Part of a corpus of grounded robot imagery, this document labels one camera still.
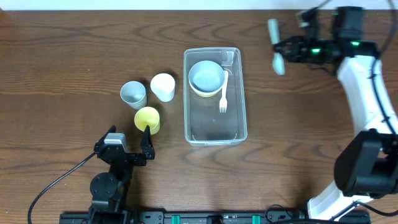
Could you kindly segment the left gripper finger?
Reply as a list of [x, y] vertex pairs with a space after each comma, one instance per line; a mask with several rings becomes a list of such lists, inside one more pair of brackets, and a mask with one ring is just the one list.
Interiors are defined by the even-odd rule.
[[104, 140], [105, 140], [105, 138], [107, 137], [107, 135], [109, 134], [109, 133], [115, 133], [116, 132], [116, 126], [115, 125], [112, 125], [108, 130], [107, 130], [107, 132], [98, 140], [98, 143], [99, 144], [104, 144]]
[[144, 129], [144, 135], [140, 143], [140, 148], [143, 153], [153, 153], [154, 146], [151, 139], [150, 126], [147, 125]]

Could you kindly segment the yellow cup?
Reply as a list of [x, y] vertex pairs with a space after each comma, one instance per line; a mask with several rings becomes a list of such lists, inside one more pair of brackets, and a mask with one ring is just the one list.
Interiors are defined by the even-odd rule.
[[159, 132], [160, 129], [160, 114], [153, 107], [141, 108], [134, 117], [134, 124], [137, 129], [144, 132], [146, 126], [150, 127], [150, 134], [154, 135]]

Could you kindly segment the yellow bowl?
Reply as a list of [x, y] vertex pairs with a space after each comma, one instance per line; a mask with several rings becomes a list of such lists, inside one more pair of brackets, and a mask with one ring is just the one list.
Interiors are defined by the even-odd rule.
[[215, 96], [220, 91], [220, 89], [211, 92], [204, 92], [194, 88], [193, 91], [200, 97], [209, 98]]

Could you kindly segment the white plastic fork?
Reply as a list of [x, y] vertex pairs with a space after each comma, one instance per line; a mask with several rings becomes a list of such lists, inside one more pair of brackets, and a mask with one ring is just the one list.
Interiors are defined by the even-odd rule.
[[224, 71], [224, 84], [221, 89], [221, 99], [219, 102], [220, 106], [220, 113], [225, 113], [228, 107], [228, 101], [226, 99], [226, 91], [227, 91], [227, 86], [228, 86], [228, 77], [229, 73], [227, 70]]

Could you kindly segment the grey bowl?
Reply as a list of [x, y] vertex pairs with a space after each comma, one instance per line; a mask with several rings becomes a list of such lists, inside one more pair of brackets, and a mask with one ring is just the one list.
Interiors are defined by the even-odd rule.
[[222, 89], [224, 70], [216, 62], [203, 60], [192, 66], [188, 73], [188, 81], [193, 89], [204, 92]]

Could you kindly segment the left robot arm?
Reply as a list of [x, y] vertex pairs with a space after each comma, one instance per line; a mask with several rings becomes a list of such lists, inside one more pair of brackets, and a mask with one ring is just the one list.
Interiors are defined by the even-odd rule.
[[89, 209], [89, 223], [137, 223], [137, 212], [127, 208], [127, 194], [133, 168], [145, 166], [155, 159], [150, 127], [146, 126], [142, 137], [141, 153], [126, 152], [126, 137], [111, 126], [94, 146], [97, 157], [109, 164], [109, 171], [98, 174], [90, 184], [93, 196]]

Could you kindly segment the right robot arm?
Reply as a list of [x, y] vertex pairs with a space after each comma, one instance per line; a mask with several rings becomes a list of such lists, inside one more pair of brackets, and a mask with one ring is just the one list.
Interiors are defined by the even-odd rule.
[[354, 139], [335, 162], [333, 182], [307, 202], [303, 223], [362, 223], [353, 209], [397, 193], [397, 115], [382, 77], [382, 49], [363, 40], [363, 16], [361, 7], [339, 7], [329, 40], [318, 36], [317, 7], [297, 15], [303, 36], [281, 40], [277, 21], [267, 22], [274, 70], [283, 74], [285, 61], [333, 64], [353, 119]]

